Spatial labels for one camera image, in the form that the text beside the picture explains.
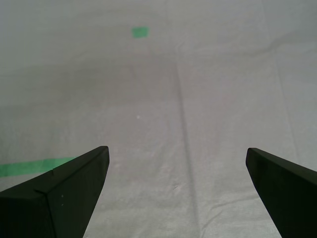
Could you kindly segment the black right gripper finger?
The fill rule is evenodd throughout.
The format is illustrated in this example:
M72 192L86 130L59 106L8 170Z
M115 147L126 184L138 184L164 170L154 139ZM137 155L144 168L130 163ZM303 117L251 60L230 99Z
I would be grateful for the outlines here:
M246 167L283 238L317 236L317 173L278 156L249 148Z
M100 146L0 193L2 238L82 238L102 192L109 149Z

